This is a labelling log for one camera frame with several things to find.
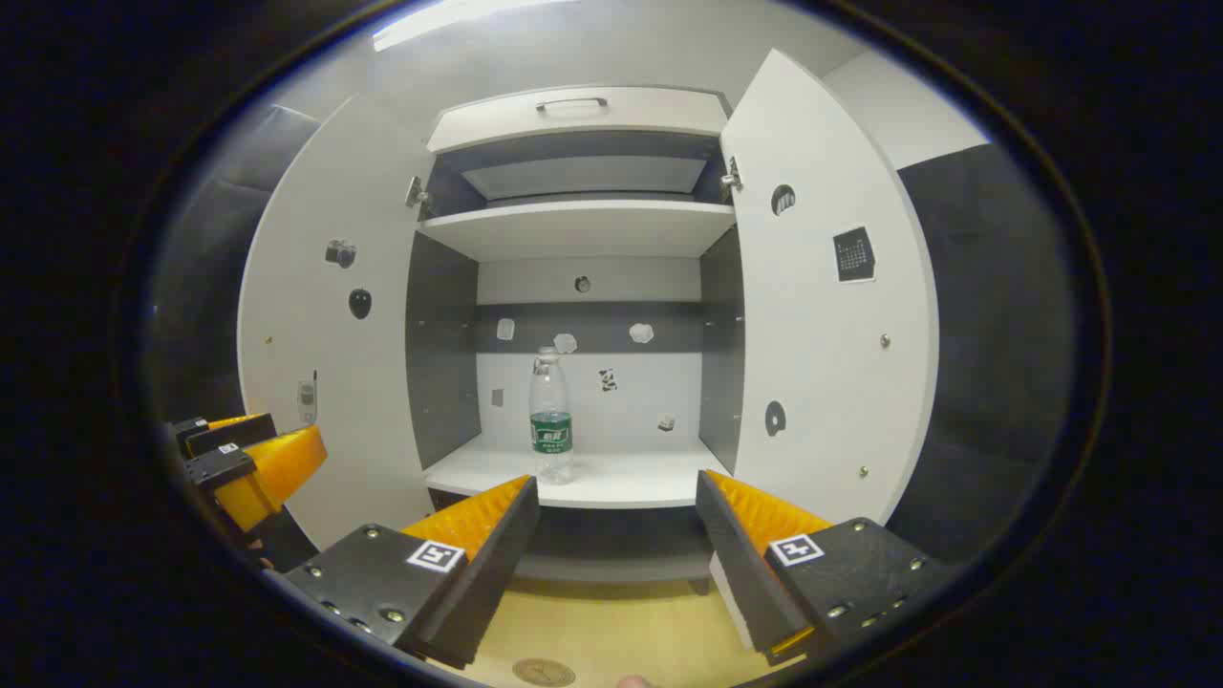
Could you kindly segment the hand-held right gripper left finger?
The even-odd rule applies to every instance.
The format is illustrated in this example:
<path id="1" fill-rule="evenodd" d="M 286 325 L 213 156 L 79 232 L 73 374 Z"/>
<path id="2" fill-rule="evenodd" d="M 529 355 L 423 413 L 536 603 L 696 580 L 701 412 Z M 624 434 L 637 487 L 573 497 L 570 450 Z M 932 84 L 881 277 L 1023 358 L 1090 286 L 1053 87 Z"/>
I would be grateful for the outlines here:
<path id="1" fill-rule="evenodd" d="M 355 635 L 464 668 L 539 517 L 537 480 L 521 475 L 415 525 L 355 528 L 290 569 L 284 589 Z"/>

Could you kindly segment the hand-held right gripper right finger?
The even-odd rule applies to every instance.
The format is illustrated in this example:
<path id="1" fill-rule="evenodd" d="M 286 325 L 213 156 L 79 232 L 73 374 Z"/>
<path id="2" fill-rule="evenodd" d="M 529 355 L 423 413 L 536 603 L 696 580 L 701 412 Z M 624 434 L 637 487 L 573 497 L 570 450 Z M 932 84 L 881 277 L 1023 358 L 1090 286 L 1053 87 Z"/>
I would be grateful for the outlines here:
<path id="1" fill-rule="evenodd" d="M 715 470 L 700 470 L 696 510 L 722 596 L 770 664 L 868 640 L 949 576 L 939 558 L 865 514 L 833 524 Z"/>

